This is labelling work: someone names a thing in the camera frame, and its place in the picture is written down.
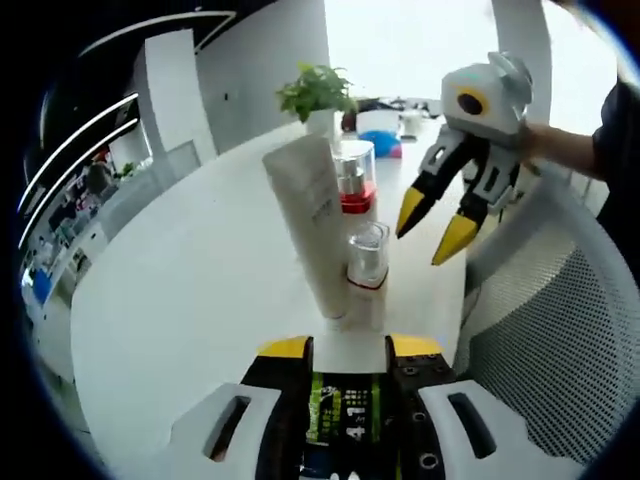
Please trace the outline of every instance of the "lotion tube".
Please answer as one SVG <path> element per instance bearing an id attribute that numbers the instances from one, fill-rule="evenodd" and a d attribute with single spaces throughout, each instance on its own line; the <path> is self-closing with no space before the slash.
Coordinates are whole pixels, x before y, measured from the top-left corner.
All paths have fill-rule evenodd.
<path id="1" fill-rule="evenodd" d="M 349 307 L 346 242 L 329 142 L 307 135 L 262 162 L 322 315 L 343 317 Z"/>

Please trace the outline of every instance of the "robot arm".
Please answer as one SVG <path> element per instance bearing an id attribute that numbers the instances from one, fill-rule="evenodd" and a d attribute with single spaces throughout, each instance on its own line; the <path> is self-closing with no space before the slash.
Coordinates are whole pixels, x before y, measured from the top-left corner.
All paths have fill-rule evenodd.
<path id="1" fill-rule="evenodd" d="M 420 174 L 407 190 L 396 235 L 409 232 L 471 160 L 476 177 L 460 202 L 432 263 L 440 265 L 475 238 L 488 213 L 508 201 L 519 172 L 519 145 L 532 82 L 526 66 L 505 53 L 490 53 L 489 64 L 474 64 L 446 75 L 442 105 L 447 121 L 429 148 Z"/>

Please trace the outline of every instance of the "white cosmetic bottle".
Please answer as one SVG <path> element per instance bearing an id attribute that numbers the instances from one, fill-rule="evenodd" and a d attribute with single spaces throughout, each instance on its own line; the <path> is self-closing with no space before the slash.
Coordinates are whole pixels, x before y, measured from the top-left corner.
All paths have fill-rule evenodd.
<path id="1" fill-rule="evenodd" d="M 349 235 L 349 329 L 380 332 L 385 317 L 389 273 L 389 227 L 365 222 Z"/>
<path id="2" fill-rule="evenodd" d="M 349 307 L 346 252 L 329 142 L 307 135 L 262 162 L 322 315 L 344 317 Z"/>
<path id="3" fill-rule="evenodd" d="M 373 143 L 343 140 L 341 151 L 334 154 L 338 189 L 345 220 L 345 233 L 376 217 L 376 166 Z"/>

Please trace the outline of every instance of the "person's arm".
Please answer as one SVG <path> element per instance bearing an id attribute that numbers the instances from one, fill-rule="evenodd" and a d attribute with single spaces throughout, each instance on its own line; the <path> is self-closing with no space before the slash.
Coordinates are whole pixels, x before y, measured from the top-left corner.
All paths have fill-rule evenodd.
<path id="1" fill-rule="evenodd" d="M 629 87 L 618 82 L 602 106 L 602 126 L 593 135 L 578 135 L 548 125 L 528 125 L 529 161 L 542 157 L 609 183 L 625 158 L 632 101 L 634 98 Z"/>
<path id="2" fill-rule="evenodd" d="M 565 132 L 548 125 L 529 125 L 529 154 L 542 157 L 589 177 L 603 180 L 591 135 Z"/>

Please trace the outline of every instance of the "green plant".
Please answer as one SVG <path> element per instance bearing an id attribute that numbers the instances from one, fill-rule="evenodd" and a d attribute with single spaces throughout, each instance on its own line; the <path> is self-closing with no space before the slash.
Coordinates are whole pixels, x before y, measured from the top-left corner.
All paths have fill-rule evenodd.
<path id="1" fill-rule="evenodd" d="M 350 111 L 356 103 L 349 97 L 351 82 L 338 75 L 340 68 L 298 63 L 300 76 L 276 92 L 280 110 L 297 115 L 305 123 L 311 112 L 326 109 Z"/>
<path id="2" fill-rule="evenodd" d="M 134 169 L 133 163 L 131 163 L 131 162 L 125 163 L 124 167 L 122 167 L 122 176 L 126 177 L 126 176 L 132 174 L 133 173 L 133 169 Z"/>

